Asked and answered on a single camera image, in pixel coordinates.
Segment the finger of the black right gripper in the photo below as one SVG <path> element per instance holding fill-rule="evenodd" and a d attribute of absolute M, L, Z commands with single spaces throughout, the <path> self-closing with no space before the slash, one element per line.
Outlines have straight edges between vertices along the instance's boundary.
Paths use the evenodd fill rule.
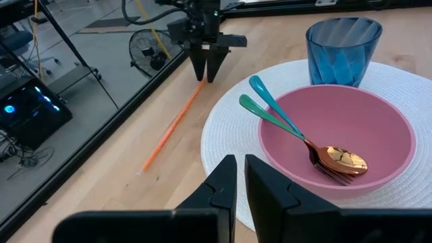
<path fill-rule="evenodd" d="M 194 72 L 198 81 L 201 81 L 205 72 L 205 65 L 207 61 L 207 51 L 201 45 L 191 44 L 187 48 L 187 54 L 192 62 Z"/>
<path fill-rule="evenodd" d="M 210 46 L 207 51 L 207 81 L 213 83 L 223 60 L 230 52 L 228 47 Z"/>

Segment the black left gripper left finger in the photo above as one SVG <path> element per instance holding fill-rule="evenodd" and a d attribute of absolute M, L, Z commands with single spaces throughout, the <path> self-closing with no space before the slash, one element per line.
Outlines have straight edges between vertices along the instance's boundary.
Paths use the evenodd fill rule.
<path fill-rule="evenodd" d="M 174 209 L 84 211 L 62 220 L 52 243 L 233 243 L 237 163 L 225 156 Z"/>

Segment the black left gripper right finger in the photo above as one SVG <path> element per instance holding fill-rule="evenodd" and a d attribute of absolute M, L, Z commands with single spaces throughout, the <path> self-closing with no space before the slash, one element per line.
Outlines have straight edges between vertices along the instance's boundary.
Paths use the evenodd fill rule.
<path fill-rule="evenodd" d="M 246 193 L 259 243 L 432 243 L 432 209 L 344 209 L 254 155 Z"/>

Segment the fork teal blue handle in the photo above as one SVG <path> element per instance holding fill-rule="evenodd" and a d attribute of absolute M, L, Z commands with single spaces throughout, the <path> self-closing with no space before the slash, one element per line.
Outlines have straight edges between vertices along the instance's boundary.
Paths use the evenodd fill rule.
<path fill-rule="evenodd" d="M 351 173 L 345 171 L 341 172 L 330 167 L 329 161 L 331 158 L 327 150 L 318 148 L 301 134 L 300 130 L 294 125 L 283 109 L 277 104 L 276 100 L 273 98 L 273 96 L 267 90 L 267 87 L 263 84 L 263 81 L 258 76 L 252 76 L 249 78 L 249 85 L 260 96 L 260 98 L 262 98 L 262 100 L 264 100 L 264 102 L 266 102 L 266 104 L 268 104 L 270 108 L 272 108 L 285 121 L 285 123 L 265 111 L 260 105 L 258 105 L 245 94 L 239 98 L 239 103 L 241 106 L 243 106 L 243 108 L 301 139 L 301 141 L 303 141 L 303 143 L 305 143 L 306 147 L 308 148 L 310 162 L 312 163 L 313 167 L 322 174 L 325 174 L 327 177 L 330 177 L 343 186 L 347 186 L 352 182 L 352 178 L 354 176 Z"/>

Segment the orange drinking straw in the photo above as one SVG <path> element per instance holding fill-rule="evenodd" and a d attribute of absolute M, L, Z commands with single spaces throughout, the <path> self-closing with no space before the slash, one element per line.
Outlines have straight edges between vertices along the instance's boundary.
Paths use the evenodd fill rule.
<path fill-rule="evenodd" d="M 156 156 L 160 153 L 162 148 L 165 146 L 166 142 L 170 138 L 170 136 L 173 134 L 173 131 L 176 129 L 182 118 L 185 116 L 186 112 L 189 110 L 193 100 L 197 97 L 198 93 L 201 91 L 201 89 L 205 86 L 206 82 L 201 81 L 195 88 L 192 96 L 188 99 L 186 104 L 183 106 L 182 110 L 177 114 L 176 118 L 173 120 L 171 125 L 168 127 L 166 133 L 163 135 L 161 140 L 159 141 L 158 145 L 155 147 L 155 149 L 152 151 L 148 159 L 144 162 L 143 166 L 141 167 L 140 171 L 138 172 L 138 175 L 140 175 L 143 171 L 146 171 L 153 161 L 155 160 Z"/>

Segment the copper spoon green handle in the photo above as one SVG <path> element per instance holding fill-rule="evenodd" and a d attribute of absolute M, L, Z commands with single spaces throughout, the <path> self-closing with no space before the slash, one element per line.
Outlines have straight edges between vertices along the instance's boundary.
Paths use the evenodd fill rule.
<path fill-rule="evenodd" d="M 301 139 L 309 150 L 311 163 L 315 167 L 322 169 L 324 172 L 330 172 L 331 174 L 346 178 L 349 175 L 357 176 L 368 171 L 367 163 L 358 155 L 336 146 L 325 146 L 319 148 L 313 142 L 303 138 L 299 133 L 295 132 L 291 127 L 289 127 L 289 125 L 283 123 L 276 117 L 272 116 L 269 112 L 265 111 L 248 95 L 242 94 L 239 98 L 239 104 L 257 117 L 267 120 L 271 124 Z"/>

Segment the pink bowl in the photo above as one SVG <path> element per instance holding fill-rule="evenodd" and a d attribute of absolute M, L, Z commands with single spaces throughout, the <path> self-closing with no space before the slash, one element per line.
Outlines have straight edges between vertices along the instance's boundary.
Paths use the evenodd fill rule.
<path fill-rule="evenodd" d="M 407 119 L 370 92 L 339 85 L 305 86 L 281 95 L 277 102 L 317 146 L 346 149 L 368 165 L 365 174 L 342 186 L 313 167 L 303 141 L 262 119 L 259 142 L 270 164 L 323 198 L 368 194 L 400 175 L 414 157 L 415 135 Z"/>

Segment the blue faceted plastic cup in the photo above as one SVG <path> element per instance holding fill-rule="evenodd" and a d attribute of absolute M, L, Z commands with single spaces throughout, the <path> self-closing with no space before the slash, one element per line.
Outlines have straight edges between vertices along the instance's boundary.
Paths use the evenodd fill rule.
<path fill-rule="evenodd" d="M 305 34 L 310 83 L 359 87 L 383 26 L 370 18 L 330 18 Z"/>

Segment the black floor fan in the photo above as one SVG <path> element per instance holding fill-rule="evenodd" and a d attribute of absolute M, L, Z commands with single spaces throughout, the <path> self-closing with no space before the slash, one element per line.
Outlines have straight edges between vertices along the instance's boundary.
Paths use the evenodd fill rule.
<path fill-rule="evenodd" d="M 130 65 L 151 79 L 164 68 L 171 57 L 178 55 L 183 47 L 171 41 L 167 30 L 155 30 L 155 34 L 163 44 L 163 48 L 151 29 L 142 29 L 135 32 L 129 40 Z"/>

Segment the white round woven placemat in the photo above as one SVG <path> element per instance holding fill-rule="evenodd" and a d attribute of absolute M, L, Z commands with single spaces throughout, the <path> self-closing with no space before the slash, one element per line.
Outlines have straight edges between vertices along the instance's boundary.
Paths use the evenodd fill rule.
<path fill-rule="evenodd" d="M 328 196 L 339 207 L 350 208 L 428 208 L 432 209 L 432 80 L 377 62 L 370 62 L 360 83 L 367 90 L 390 102 L 410 123 L 416 150 L 410 165 L 396 179 L 357 197 Z M 244 156 L 265 154 L 259 144 L 259 119 L 248 117 L 238 103 L 241 94 L 250 95 L 259 105 L 266 104 L 243 79 L 229 89 L 212 108 L 204 125 L 200 155 L 210 174 L 226 155 L 235 155 L 238 167 L 236 217 L 252 229 L 244 179 Z"/>

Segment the striped floor mat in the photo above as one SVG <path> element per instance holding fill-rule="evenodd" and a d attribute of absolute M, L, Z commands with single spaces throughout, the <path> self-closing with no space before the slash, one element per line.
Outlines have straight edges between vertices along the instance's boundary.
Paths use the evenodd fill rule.
<path fill-rule="evenodd" d="M 133 33 L 135 30 L 128 30 L 130 25 L 123 18 L 97 20 L 83 29 L 77 31 L 77 34 L 110 34 L 110 33 Z"/>

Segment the black wheeled platform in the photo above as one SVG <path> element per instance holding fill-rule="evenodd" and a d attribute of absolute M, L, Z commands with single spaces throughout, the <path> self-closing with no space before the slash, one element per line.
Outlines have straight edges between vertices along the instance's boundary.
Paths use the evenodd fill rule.
<path fill-rule="evenodd" d="M 97 80 L 102 78 L 97 68 L 77 65 L 74 69 L 50 83 L 47 87 L 52 92 L 59 95 L 89 75 L 93 75 Z"/>

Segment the black computer blue lights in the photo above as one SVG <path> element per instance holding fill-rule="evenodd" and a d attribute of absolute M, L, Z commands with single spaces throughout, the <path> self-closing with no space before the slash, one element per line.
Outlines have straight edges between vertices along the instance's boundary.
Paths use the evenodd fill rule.
<path fill-rule="evenodd" d="M 72 112 L 39 79 L 24 76 L 0 84 L 0 130 L 36 150 L 72 119 Z"/>

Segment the blue office chair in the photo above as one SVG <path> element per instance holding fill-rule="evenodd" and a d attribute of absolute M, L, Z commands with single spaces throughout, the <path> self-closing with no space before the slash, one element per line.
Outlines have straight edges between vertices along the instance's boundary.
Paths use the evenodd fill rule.
<path fill-rule="evenodd" d="M 27 52 L 30 48 L 30 42 L 33 40 L 33 35 L 31 32 L 27 30 L 17 31 L 7 37 L 2 37 L 0 34 L 0 41 L 9 48 L 9 50 L 13 51 L 18 57 L 23 57 L 23 54 Z M 27 66 L 35 71 L 36 73 L 39 71 L 39 65 L 48 60 L 53 60 L 57 65 L 61 65 L 60 60 L 55 57 L 45 57 L 42 59 L 31 60 L 30 58 L 26 59 Z"/>

